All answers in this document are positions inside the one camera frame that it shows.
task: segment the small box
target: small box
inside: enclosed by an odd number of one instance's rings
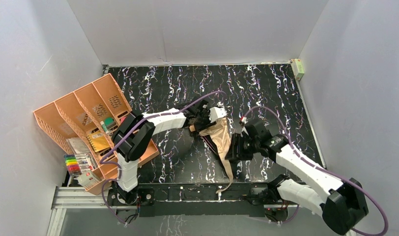
[[[291,66],[292,66],[294,78],[296,80],[302,79],[302,76],[304,76],[305,72],[304,72],[304,67],[302,65],[301,59],[292,59]]]
[[[101,179],[94,175],[92,171],[83,172],[80,176],[78,176],[77,180],[78,183],[80,183],[80,185],[85,189],[90,189],[94,185],[101,182]]]

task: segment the table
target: table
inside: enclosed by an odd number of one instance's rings
[[[273,109],[286,125],[294,144],[315,162],[320,155],[290,64],[204,65],[110,67],[111,73],[133,110],[154,113],[176,104],[190,102],[195,96],[215,90],[227,93],[224,101],[229,131],[240,131],[239,119],[254,105]],[[209,98],[211,105],[221,95]],[[272,134],[281,132],[269,112],[255,111]],[[155,135],[160,155],[138,171],[140,183],[228,183],[219,158],[199,137],[188,130],[169,130]],[[271,181],[279,174],[299,178],[259,154],[251,161],[233,164],[234,181]]]

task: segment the gray floor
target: gray floor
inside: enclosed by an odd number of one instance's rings
[[[139,236],[334,236],[317,215],[300,209],[296,218],[281,227],[264,218],[244,215],[171,215],[138,218],[125,228],[106,209],[68,209],[61,236],[139,235]]]

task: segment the beige strap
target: beige strap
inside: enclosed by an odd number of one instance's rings
[[[231,143],[231,138],[230,135],[228,134],[227,119],[225,117],[220,118],[216,120],[216,122],[217,123],[215,125],[201,131],[199,135],[201,136],[209,135],[211,137],[211,140],[217,146],[218,155],[224,166],[226,174],[230,180],[230,183],[228,184],[227,187],[225,187],[224,189],[217,190],[216,193],[218,194],[228,189],[231,183],[233,183],[233,172],[231,171],[230,162],[224,159],[228,153],[228,150],[230,149],[230,143]]]

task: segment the marker set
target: marker set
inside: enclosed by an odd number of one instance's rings
[[[82,172],[97,168],[93,164],[95,162],[91,161],[91,154],[64,155],[63,158],[70,176],[79,176]]]

